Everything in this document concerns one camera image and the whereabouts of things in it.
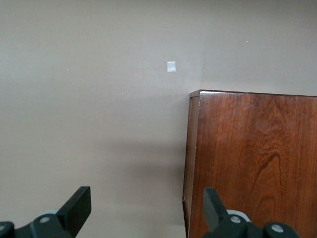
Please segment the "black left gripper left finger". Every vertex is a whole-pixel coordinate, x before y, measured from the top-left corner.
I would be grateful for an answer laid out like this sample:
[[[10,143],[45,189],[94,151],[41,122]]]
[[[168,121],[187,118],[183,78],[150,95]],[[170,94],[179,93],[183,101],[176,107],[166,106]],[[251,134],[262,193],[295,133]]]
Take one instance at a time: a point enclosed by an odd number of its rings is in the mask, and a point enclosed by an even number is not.
[[[91,213],[91,188],[81,186],[55,213],[43,214],[29,224],[15,228],[14,223],[0,223],[2,238],[74,238]]]

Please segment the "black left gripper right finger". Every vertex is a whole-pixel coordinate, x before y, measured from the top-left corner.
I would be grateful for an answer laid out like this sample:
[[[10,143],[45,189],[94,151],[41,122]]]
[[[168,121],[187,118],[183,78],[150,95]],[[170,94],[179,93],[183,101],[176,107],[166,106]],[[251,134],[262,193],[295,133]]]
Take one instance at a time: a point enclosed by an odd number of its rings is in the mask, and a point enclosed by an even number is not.
[[[203,212],[208,226],[204,238],[298,238],[297,232],[284,223],[269,222],[255,226],[248,216],[227,210],[214,188],[204,188]]]

